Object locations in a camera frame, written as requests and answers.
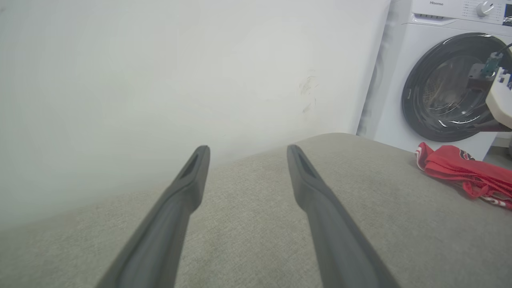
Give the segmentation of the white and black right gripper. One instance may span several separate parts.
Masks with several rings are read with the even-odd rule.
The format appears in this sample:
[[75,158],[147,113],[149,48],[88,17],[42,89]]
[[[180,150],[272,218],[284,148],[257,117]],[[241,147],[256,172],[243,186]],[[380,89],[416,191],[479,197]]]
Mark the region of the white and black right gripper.
[[499,67],[492,82],[486,105],[495,120],[474,124],[477,132],[511,132],[512,84],[511,74]]

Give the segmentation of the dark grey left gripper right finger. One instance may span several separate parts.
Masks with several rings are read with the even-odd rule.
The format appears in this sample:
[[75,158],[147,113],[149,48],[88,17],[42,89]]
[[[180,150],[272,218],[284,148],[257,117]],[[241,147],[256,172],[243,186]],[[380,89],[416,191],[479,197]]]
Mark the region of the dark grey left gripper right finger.
[[325,288],[399,284],[331,188],[297,145],[287,147],[294,198],[306,213]]

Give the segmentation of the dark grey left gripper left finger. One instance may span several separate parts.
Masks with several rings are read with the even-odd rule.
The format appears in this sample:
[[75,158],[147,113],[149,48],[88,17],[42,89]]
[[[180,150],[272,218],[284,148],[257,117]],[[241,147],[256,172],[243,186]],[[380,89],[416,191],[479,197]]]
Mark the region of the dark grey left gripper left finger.
[[99,288],[173,288],[190,216],[202,202],[210,148],[198,146],[126,241]]

